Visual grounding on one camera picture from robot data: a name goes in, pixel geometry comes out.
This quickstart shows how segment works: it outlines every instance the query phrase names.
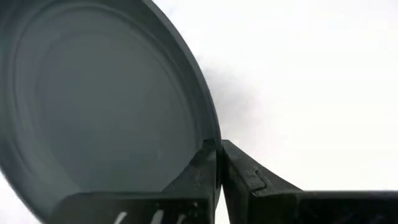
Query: frying pan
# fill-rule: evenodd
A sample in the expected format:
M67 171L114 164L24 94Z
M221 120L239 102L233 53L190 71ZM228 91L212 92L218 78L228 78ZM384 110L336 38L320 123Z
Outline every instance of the frying pan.
M192 53L147 0L0 3L0 166L43 221L80 192L160 192L221 149Z

